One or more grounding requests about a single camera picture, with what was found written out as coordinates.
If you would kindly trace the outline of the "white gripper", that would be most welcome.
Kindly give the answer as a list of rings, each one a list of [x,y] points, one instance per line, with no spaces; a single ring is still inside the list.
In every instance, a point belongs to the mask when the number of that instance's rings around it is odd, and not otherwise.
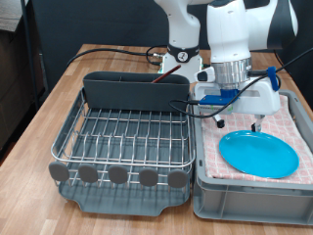
[[[212,114],[239,94],[239,97],[221,111],[220,115],[231,113],[255,115],[256,122],[251,126],[251,131],[260,132],[265,116],[271,116],[281,108],[280,95],[278,90],[273,89],[269,78],[263,78],[248,86],[253,81],[255,77],[231,90],[221,89],[214,82],[198,82],[194,87],[194,99],[199,101],[198,108],[202,114]],[[218,128],[223,128],[225,121],[220,115],[215,115],[213,119]]]

